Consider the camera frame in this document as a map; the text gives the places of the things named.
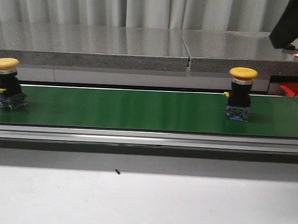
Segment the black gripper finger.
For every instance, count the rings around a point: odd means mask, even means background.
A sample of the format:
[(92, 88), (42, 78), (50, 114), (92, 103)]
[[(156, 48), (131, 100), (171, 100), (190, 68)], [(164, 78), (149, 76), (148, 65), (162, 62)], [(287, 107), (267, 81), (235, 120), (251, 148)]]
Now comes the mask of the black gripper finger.
[(288, 1), (269, 38), (276, 49), (284, 48), (298, 38), (298, 0)]

